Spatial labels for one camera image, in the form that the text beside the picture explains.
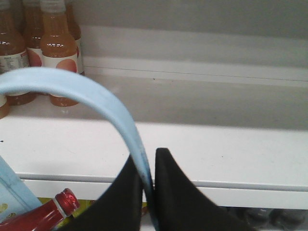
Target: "shelf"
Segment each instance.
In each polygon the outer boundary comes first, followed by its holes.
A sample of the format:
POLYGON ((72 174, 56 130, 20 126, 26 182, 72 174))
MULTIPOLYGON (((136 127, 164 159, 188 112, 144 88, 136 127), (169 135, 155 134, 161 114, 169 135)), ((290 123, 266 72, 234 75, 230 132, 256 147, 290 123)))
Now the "shelf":
MULTIPOLYGON (((90 77, 132 113, 152 173, 155 149, 168 147, 218 205, 308 209, 307 88, 90 77)), ((1 156, 40 197, 69 187, 97 199, 128 156, 96 112, 47 96, 12 107, 0 130, 1 156)))

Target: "bottle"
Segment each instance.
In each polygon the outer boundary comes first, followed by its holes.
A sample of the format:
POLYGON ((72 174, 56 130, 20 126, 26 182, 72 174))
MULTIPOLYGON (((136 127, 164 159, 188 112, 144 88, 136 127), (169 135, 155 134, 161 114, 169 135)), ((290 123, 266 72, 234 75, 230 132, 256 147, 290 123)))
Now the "bottle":
MULTIPOLYGON (((15 29, 8 0, 0 0, 0 74, 29 66, 26 45, 15 29)), ((22 105, 33 101, 33 92, 12 92, 7 94, 9 105, 22 105)))
POLYGON ((78 73, 81 75, 85 75, 84 68, 83 68, 83 60, 81 54, 81 30, 79 25, 76 23, 74 18, 74 11, 73 11, 73 0, 65 0, 66 6, 66 17, 67 17, 67 24, 69 33, 74 37, 77 45, 77 68, 78 73))
POLYGON ((9 104, 5 95, 0 95, 0 119, 8 115, 10 111, 9 104))
POLYGON ((75 195, 70 189, 64 189, 44 205, 0 223, 0 231, 49 231, 77 208, 79 202, 75 195))
POLYGON ((30 66, 42 66, 42 51, 40 40, 43 36, 43 13, 39 6, 39 0, 23 0, 26 28, 24 39, 28 51, 30 66))
POLYGON ((254 228, 264 228, 270 222, 273 210, 273 208, 248 208, 244 211, 244 219, 254 228))
MULTIPOLYGON (((43 66, 77 72, 77 45, 68 31, 64 0, 41 0, 44 35, 40 42, 43 66)), ((77 102, 50 95, 52 104, 60 107, 72 106, 77 102)))
POLYGON ((296 230, 297 227, 305 222, 308 210, 303 209, 283 209, 274 219, 273 224, 286 231, 296 230))

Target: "red bottle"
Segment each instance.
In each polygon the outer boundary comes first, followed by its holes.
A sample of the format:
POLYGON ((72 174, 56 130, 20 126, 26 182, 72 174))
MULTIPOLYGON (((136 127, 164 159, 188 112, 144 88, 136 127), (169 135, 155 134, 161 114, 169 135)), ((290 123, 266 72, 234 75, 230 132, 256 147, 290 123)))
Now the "red bottle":
POLYGON ((49 231, 79 206, 72 191, 64 189, 41 207, 0 223, 0 231, 49 231))

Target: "orange juice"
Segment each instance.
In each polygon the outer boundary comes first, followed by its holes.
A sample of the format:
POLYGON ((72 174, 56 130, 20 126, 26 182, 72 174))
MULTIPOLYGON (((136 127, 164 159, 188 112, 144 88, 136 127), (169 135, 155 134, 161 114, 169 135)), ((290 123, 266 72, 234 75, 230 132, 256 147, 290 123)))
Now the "orange juice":
POLYGON ((83 60, 82 60, 82 53, 81 53, 81 30, 74 18, 73 1, 65 0, 65 6, 66 6, 66 17, 67 17, 68 30, 71 33, 71 35, 74 37, 76 41, 76 45, 77 45, 78 73, 84 76, 85 72, 83 68, 83 60))
POLYGON ((42 66, 42 51, 40 40, 43 36, 43 14, 39 6, 39 0, 23 0, 26 28, 24 39, 28 51, 30 66, 42 66))
MULTIPOLYGON (((68 31, 64 0, 41 0, 44 35, 40 42, 43 66, 60 68, 77 73, 77 45, 68 31)), ((72 106, 77 102, 50 95, 52 104, 60 107, 72 106)))
MULTIPOLYGON (((25 41, 14 27, 9 1, 0 0, 0 74, 23 67, 29 67, 25 41)), ((7 101, 22 105, 35 97, 32 92, 12 92, 7 94, 7 101)))

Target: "white bottle cap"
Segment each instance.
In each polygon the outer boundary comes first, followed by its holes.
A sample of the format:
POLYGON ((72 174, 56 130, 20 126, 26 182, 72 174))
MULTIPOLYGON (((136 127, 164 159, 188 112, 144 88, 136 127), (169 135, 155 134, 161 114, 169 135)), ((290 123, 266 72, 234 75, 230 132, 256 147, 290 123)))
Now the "white bottle cap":
POLYGON ((24 6, 28 7, 38 7, 39 0, 23 0, 24 6))
POLYGON ((40 0, 40 8, 47 13, 64 13, 66 11, 64 0, 40 0))
POLYGON ((0 11, 7 10, 10 8, 9 0, 0 0, 0 11))

